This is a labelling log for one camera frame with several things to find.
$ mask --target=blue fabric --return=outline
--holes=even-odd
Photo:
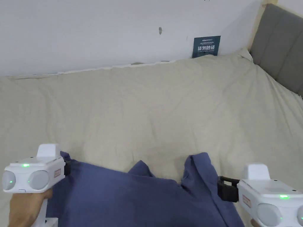
[[[181,184],[156,178],[143,161],[123,173],[71,160],[46,216],[58,217],[60,227],[244,226],[234,205],[218,197],[217,177],[207,153],[187,158]]]

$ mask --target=beige bedsheet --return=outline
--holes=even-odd
[[[143,160],[180,181],[190,154],[241,178],[260,161],[303,191],[303,101],[243,50],[152,66],[0,78],[0,169],[59,143],[79,161],[128,171]],[[10,195],[0,192],[0,220]],[[247,223],[248,218],[240,214]]]

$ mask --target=controller label sticker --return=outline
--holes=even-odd
[[[242,196],[242,200],[247,206],[249,206],[249,208],[251,208],[251,202],[245,195]]]
[[[61,175],[61,169],[58,169],[54,173],[54,178],[56,178],[57,176],[60,176],[60,175]]]

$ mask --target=black clip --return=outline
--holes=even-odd
[[[230,182],[231,185],[225,184],[224,181]],[[239,201],[239,191],[237,188],[237,184],[239,183],[239,181],[240,180],[237,180],[237,179],[219,176],[218,182],[217,182],[218,196],[223,201],[238,202]]]
[[[71,161],[65,161],[65,166],[64,166],[64,175],[68,176],[71,174]]]

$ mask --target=green led light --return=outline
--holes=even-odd
[[[289,199],[287,195],[280,195],[280,199]]]

